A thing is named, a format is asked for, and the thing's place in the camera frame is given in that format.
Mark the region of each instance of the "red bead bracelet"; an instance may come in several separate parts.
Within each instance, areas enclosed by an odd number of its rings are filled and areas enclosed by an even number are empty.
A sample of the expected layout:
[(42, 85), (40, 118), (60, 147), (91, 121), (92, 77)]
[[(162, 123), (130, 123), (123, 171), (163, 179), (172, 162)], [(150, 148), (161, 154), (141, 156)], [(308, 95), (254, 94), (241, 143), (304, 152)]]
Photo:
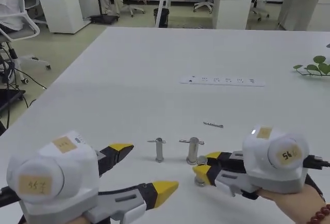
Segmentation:
[(317, 211), (307, 224), (319, 224), (328, 215), (330, 215), (330, 204), (321, 207), (320, 211)]

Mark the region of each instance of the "electrical outlet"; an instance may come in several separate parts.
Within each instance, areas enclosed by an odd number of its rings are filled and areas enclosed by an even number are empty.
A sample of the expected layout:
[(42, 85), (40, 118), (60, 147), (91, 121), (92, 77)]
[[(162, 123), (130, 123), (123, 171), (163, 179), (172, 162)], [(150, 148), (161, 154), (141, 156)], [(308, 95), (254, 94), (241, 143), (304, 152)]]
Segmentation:
[(182, 84), (230, 85), (230, 86), (265, 86), (265, 83), (253, 78), (187, 76), (180, 80)]

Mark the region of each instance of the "chair wheel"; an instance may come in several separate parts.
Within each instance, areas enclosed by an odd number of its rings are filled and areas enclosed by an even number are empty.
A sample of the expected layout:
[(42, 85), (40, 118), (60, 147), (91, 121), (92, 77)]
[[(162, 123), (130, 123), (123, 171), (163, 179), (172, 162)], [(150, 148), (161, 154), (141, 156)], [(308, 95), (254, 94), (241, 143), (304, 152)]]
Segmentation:
[(28, 78), (25, 78), (25, 79), (23, 79), (23, 80), (21, 80), (21, 82), (23, 83), (23, 84), (28, 84), (29, 83), (29, 79)]

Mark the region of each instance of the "trash bin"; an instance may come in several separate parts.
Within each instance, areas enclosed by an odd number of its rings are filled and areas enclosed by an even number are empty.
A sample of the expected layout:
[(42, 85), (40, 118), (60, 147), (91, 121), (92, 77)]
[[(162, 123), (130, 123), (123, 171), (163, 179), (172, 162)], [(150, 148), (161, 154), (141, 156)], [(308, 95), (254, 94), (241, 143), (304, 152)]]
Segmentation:
[[(154, 9), (155, 23), (156, 23), (156, 19), (157, 19), (157, 13), (158, 13), (158, 8)], [(169, 22), (169, 14), (170, 14), (169, 9), (163, 8), (161, 10), (159, 28), (167, 28), (167, 25)]]

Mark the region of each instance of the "human hand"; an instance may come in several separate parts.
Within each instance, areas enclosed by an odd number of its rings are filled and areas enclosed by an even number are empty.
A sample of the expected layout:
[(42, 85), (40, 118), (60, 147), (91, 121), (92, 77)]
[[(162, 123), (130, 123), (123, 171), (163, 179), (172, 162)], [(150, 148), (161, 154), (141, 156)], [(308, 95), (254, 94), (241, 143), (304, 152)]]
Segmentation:
[(90, 224), (90, 222), (84, 218), (84, 217), (78, 217), (77, 219), (74, 219), (72, 221), (69, 221), (67, 224)]
[[(259, 190), (258, 194), (274, 201), (284, 214), (299, 224), (309, 222), (315, 213), (326, 205), (318, 192), (307, 184), (300, 193), (296, 194), (279, 194), (263, 189)], [(324, 224), (326, 223), (330, 223), (328, 217), (324, 220)]]

